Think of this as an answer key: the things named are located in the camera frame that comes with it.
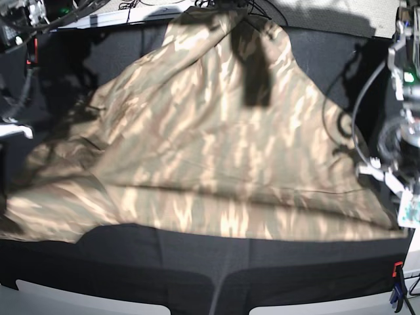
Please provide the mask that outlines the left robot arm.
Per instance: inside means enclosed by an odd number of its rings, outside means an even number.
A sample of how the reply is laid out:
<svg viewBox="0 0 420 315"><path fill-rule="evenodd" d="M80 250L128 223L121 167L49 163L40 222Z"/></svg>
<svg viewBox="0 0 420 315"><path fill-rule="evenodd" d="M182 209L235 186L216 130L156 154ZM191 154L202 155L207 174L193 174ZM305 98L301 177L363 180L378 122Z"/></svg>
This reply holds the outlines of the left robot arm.
<svg viewBox="0 0 420 315"><path fill-rule="evenodd" d="M419 201L419 2L403 1L395 18L395 32L385 59L362 87L352 118L362 99L384 70L390 72L394 95L401 103L400 113L382 127L377 138L379 157L367 157L352 135L362 160L357 174L372 176L400 200Z"/></svg>

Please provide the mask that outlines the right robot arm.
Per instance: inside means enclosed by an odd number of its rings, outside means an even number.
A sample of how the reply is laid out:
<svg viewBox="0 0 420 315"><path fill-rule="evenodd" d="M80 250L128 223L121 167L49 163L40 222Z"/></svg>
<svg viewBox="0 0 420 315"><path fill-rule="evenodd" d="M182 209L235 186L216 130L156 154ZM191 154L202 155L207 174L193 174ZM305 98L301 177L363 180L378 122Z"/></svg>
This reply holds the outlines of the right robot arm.
<svg viewBox="0 0 420 315"><path fill-rule="evenodd" d="M1 142L15 136L33 138L33 128L51 126L60 114L21 118L31 103L39 71L37 36L62 25L44 1L1 2Z"/></svg>

